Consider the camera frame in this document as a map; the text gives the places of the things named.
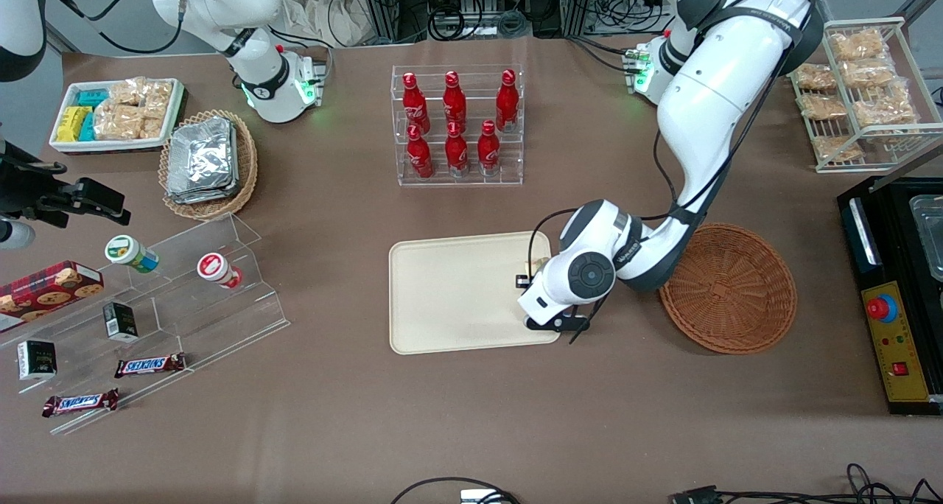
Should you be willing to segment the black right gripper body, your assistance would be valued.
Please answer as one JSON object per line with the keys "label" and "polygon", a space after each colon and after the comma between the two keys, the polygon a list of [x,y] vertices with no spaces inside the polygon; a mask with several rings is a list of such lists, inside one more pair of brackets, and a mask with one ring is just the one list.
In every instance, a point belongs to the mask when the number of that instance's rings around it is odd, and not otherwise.
{"label": "black right gripper body", "polygon": [[65,182],[57,179],[68,168],[60,162],[47,162],[30,155],[9,141],[2,142],[1,215],[11,219],[33,219],[33,204],[38,196],[58,194]]}

